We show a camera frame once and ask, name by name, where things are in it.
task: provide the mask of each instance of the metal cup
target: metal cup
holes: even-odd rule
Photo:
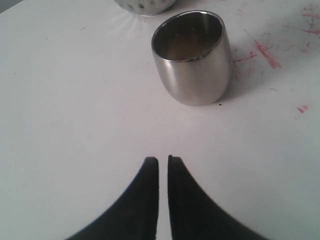
[[[152,51],[164,87],[185,105],[212,104],[233,75],[225,24],[210,11],[188,11],[165,21],[152,37]]]

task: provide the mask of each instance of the white table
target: white table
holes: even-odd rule
[[[0,239],[69,237],[156,156],[157,239],[170,240],[169,154],[258,233],[320,239],[320,4],[310,3],[180,0],[141,17],[111,0],[24,0],[1,13]],[[157,26],[193,9],[225,20],[237,66],[227,95],[205,107],[167,94],[151,52]]]

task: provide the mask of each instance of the metal bowl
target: metal bowl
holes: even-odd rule
[[[122,9],[143,16],[165,12],[176,0],[114,0]]]

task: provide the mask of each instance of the black object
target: black object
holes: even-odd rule
[[[179,157],[168,159],[168,202],[173,240],[266,240],[214,203]]]
[[[158,212],[159,163],[148,157],[122,196],[68,240],[155,240]]]

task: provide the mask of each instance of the cup rim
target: cup rim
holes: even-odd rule
[[[200,14],[208,14],[208,15],[211,15],[213,17],[215,17],[216,19],[219,20],[221,26],[222,26],[222,33],[221,33],[221,36],[220,38],[216,41],[216,43],[211,47],[209,48],[205,53],[203,53],[201,56],[196,56],[196,57],[192,57],[192,58],[188,58],[188,59],[183,59],[183,60],[170,60],[170,59],[166,59],[165,57],[162,57],[160,56],[157,51],[155,50],[155,38],[158,34],[158,32],[160,31],[160,29],[162,29],[165,25],[167,25],[168,23],[170,23],[171,21],[177,19],[177,18],[180,18],[184,15],[188,15],[188,14],[195,14],[195,13],[200,13]],[[174,15],[172,17],[170,17],[169,19],[167,19],[166,21],[164,21],[154,32],[153,36],[152,36],[152,40],[151,40],[151,48],[152,48],[152,51],[153,53],[158,56],[159,58],[167,61],[167,62],[177,62],[177,63],[185,63],[185,62],[192,62],[192,61],[196,61],[196,60],[199,60],[199,59],[203,59],[205,58],[213,49],[215,49],[217,47],[217,45],[221,42],[221,39],[224,37],[225,35],[225,31],[226,31],[226,26],[225,26],[225,23],[224,21],[222,20],[222,18],[212,12],[212,11],[207,11],[207,10],[191,10],[191,11],[185,11],[185,12],[182,12],[182,13],[179,13],[177,15]]]

